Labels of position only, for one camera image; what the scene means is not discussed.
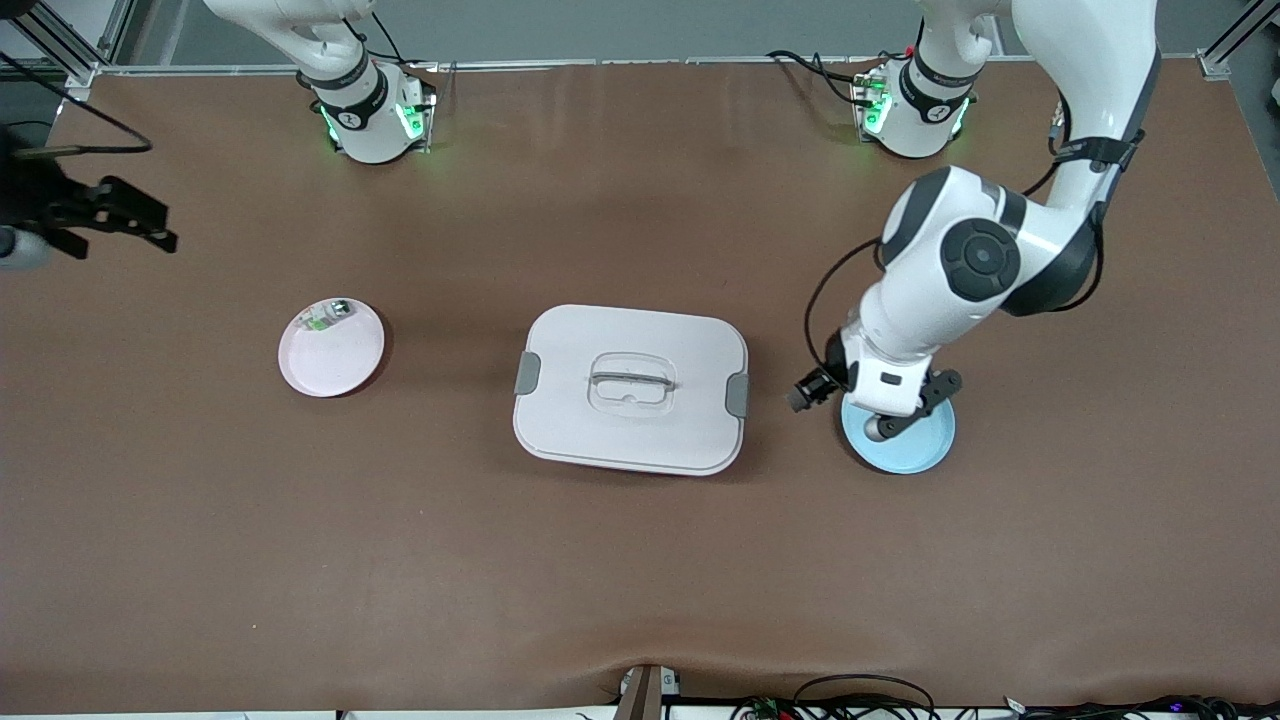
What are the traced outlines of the metal table edge rail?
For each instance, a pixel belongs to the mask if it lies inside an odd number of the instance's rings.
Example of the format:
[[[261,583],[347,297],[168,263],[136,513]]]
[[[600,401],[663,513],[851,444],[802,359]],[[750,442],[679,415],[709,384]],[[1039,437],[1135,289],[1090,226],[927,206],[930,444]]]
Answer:
[[[689,56],[685,59],[623,60],[623,59],[559,59],[520,61],[413,61],[411,70],[424,73],[453,72],[525,72],[550,70],[562,67],[649,67],[649,65],[763,65],[777,60],[765,55],[751,56]],[[232,64],[232,65],[101,65],[92,79],[116,77],[259,77],[293,76],[297,68],[289,64]]]

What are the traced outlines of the aluminium frame profile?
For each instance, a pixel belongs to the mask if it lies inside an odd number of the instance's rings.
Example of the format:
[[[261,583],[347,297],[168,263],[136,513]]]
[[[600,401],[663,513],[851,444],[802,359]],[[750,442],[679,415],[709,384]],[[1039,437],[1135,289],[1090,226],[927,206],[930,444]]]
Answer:
[[[1249,0],[1244,12],[1208,47],[1198,47],[1196,60],[1201,76],[1210,82],[1230,77],[1230,56],[1265,26],[1280,15],[1280,0]]]
[[[0,13],[0,54],[73,88],[90,87],[102,69],[125,56],[125,36],[143,0],[0,0],[15,3],[14,18]]]

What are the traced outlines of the light blue round plate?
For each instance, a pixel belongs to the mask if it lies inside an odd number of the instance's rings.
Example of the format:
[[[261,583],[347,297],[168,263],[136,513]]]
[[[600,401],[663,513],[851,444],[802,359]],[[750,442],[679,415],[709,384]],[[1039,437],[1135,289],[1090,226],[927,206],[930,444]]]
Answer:
[[[858,460],[876,470],[895,475],[928,471],[942,462],[954,446],[957,424],[950,400],[893,438],[873,437],[882,419],[845,398],[838,404],[838,427],[846,445]]]

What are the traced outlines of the white storage box grey latches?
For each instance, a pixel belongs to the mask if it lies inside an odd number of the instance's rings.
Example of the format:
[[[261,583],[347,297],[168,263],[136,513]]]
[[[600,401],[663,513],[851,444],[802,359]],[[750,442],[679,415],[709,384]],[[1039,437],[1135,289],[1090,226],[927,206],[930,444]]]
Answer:
[[[567,304],[530,327],[512,424],[535,457],[709,477],[741,452],[749,396],[748,345],[730,323]]]

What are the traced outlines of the pink round plate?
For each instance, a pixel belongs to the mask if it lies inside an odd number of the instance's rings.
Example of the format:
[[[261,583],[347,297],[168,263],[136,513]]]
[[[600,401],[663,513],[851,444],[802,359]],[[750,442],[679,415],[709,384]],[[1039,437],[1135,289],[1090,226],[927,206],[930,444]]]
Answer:
[[[355,392],[372,378],[387,351],[387,328],[372,306],[357,299],[348,299],[356,311],[333,328],[311,332],[294,322],[305,307],[288,322],[276,348],[276,365],[285,383],[310,397]]]

